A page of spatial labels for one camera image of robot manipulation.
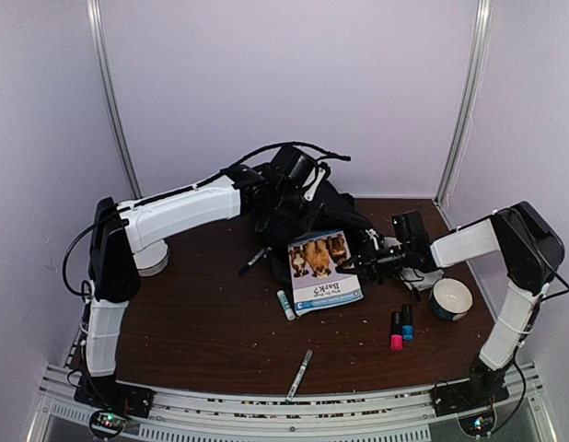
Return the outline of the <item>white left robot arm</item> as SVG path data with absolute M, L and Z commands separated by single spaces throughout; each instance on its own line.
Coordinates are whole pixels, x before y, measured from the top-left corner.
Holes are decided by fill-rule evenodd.
M 103 409 L 122 401 L 116 353 L 124 312 L 142 278 L 167 266 L 167 238 L 247 212 L 308 230 L 321 208 L 316 192 L 327 176 L 322 164 L 290 169 L 239 164 L 174 191 L 122 203 L 101 200 L 84 231 L 91 237 L 88 277 L 79 291 L 86 304 L 87 395 Z

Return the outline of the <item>black student backpack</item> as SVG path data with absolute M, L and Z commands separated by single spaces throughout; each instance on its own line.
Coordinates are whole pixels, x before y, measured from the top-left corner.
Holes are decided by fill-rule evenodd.
M 278 189 L 293 191 L 299 189 Z M 376 248 L 383 244 L 383 236 L 379 234 L 371 221 L 360 214 L 354 207 L 354 197 L 348 193 L 339 193 L 327 180 L 322 180 L 312 201 L 324 203 L 323 211 L 310 230 L 290 229 L 286 227 L 269 227 L 267 230 L 255 230 L 266 247 L 270 247 L 269 261 L 276 281 L 291 286 L 288 264 L 285 262 L 287 246 L 311 233 L 340 229 L 350 241 L 350 248 L 356 253 L 369 244 Z

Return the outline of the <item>blue dog picture book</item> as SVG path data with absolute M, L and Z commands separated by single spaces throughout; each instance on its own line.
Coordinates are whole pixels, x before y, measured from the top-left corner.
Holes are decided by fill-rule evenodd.
M 364 298 L 358 276 L 337 271 L 350 257 L 342 230 L 305 235 L 290 243 L 287 253 L 297 316 Z

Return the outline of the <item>white plastic pouch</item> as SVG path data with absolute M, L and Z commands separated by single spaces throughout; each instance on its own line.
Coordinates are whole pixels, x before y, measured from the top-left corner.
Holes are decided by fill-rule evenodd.
M 424 273 L 420 270 L 404 267 L 396 272 L 396 278 L 401 281 L 410 292 L 420 293 L 432 288 L 437 281 L 444 277 L 442 270 Z

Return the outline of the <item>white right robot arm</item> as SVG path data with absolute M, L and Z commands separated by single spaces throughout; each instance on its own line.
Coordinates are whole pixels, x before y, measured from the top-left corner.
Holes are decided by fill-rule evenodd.
M 470 364 L 469 380 L 461 392 L 468 405 L 481 406 L 502 385 L 517 350 L 532 331 L 541 303 L 552 299 L 548 292 L 552 282 L 562 285 L 560 296 L 569 293 L 569 284 L 558 272 L 565 257 L 563 241 L 528 201 L 496 210 L 436 240 L 430 239 L 417 211 L 393 216 L 392 225 L 397 244 L 385 246 L 374 238 L 338 264 L 337 271 L 379 280 L 403 268 L 431 273 L 489 254 L 502 258 L 504 303 Z

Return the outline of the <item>thin green white pen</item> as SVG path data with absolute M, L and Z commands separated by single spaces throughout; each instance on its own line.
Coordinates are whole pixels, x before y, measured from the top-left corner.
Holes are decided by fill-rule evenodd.
M 305 373 L 307 371 L 308 365 L 312 359 L 313 356 L 313 351 L 312 350 L 307 350 L 304 358 L 299 366 L 299 369 L 296 372 L 295 378 L 293 379 L 293 382 L 285 396 L 284 402 L 286 404 L 289 404 L 293 401 L 293 399 L 296 396 L 296 393 L 300 387 L 300 384 L 302 382 L 303 377 L 305 376 Z

